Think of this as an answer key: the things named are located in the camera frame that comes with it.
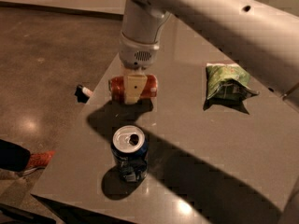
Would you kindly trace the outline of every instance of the silver can top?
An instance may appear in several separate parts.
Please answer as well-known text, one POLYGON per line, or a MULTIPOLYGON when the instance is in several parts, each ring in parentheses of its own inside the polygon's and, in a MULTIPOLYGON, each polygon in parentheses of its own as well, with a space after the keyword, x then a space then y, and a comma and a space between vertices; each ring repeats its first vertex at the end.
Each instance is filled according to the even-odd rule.
POLYGON ((144 144, 145 136, 136 126, 127 125, 118 129, 113 135, 113 144, 122 153, 134 153, 144 144))

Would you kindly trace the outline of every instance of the red shoe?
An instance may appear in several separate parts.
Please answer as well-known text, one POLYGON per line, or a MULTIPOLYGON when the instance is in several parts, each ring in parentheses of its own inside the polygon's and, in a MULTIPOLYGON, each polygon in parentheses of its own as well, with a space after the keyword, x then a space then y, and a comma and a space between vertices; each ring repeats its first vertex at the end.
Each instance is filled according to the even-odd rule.
POLYGON ((46 168, 55 151, 47 151, 45 153, 36 153, 30 156, 25 169, 19 172, 19 176, 29 175, 37 169, 46 168))

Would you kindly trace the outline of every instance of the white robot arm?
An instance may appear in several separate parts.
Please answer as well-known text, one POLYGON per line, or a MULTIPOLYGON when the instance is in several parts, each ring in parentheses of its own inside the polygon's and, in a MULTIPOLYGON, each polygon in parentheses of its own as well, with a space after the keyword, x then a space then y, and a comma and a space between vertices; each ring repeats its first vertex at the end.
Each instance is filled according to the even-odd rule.
POLYGON ((253 0, 128 0, 120 45, 126 69, 154 63, 168 12, 299 107, 297 17, 253 0))

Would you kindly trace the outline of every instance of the gray concrete floor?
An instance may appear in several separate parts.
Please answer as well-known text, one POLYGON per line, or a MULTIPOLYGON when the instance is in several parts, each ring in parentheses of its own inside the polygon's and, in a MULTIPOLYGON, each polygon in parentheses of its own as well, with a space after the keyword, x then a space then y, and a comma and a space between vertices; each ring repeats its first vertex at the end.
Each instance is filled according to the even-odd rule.
MULTIPOLYGON (((121 21, 0 7, 0 139, 31 152, 55 149, 84 106, 81 83, 95 88, 117 54, 121 21)), ((52 217, 23 178, 0 170, 0 203, 52 217)))

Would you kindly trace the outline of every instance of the green chip bag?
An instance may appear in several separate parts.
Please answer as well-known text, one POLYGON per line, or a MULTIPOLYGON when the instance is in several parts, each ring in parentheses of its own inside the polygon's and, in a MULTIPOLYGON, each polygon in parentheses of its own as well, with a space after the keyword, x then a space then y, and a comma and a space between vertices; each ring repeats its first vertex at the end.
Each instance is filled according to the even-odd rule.
POLYGON ((247 87, 250 74, 236 63, 208 63, 206 74, 208 100, 217 98, 243 101, 259 94, 247 87))

